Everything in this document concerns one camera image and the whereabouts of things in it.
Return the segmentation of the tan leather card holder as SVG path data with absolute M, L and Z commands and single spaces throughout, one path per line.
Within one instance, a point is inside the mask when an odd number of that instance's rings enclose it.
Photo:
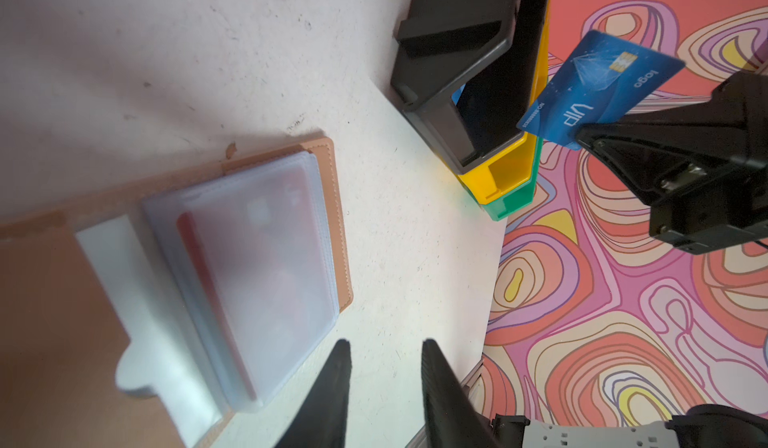
M 257 400 L 222 383 L 175 222 L 190 211 Z M 209 447 L 354 298 L 333 142 L 159 175 L 1 227 L 1 443 Z

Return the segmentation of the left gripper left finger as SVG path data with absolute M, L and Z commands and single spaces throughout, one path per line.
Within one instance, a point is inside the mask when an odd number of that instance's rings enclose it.
M 345 446 L 351 369 L 350 343 L 340 339 L 277 448 Z

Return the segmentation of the blue VIP credit card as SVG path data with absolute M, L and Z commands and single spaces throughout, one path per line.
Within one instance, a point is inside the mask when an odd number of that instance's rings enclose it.
M 591 30 L 517 128 L 578 151 L 576 133 L 583 125 L 617 122 L 684 67 L 678 58 Z

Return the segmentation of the red credit card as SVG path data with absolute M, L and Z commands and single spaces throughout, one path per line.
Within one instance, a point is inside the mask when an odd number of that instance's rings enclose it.
M 175 225 L 192 267 L 203 317 L 210 326 L 215 358 L 224 371 L 222 383 L 227 383 L 233 391 L 236 406 L 249 406 L 257 400 L 257 395 L 225 312 L 224 299 L 218 291 L 213 262 L 206 254 L 202 234 L 190 211 L 179 215 Z

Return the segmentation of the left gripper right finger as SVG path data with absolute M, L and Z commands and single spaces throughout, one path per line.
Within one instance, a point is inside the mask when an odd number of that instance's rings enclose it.
M 433 339 L 422 344 L 421 378 L 430 447 L 497 447 Z

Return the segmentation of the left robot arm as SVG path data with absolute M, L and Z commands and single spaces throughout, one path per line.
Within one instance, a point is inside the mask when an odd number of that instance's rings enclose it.
M 346 439 L 351 345 L 339 340 L 280 447 L 342 447 Z M 764 447 L 767 421 L 705 404 L 669 421 L 629 428 L 567 427 L 525 416 L 478 414 L 433 339 L 422 344 L 423 437 L 429 447 Z

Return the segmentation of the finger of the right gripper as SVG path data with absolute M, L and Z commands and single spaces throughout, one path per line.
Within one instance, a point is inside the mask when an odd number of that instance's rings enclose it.
M 643 204 L 767 176 L 767 77 L 738 72 L 709 101 L 584 124 L 578 144 Z

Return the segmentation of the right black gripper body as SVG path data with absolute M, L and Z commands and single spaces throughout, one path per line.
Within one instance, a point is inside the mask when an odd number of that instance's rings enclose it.
M 649 235 L 686 253 L 767 245 L 767 170 L 707 173 L 696 165 L 661 181 Z

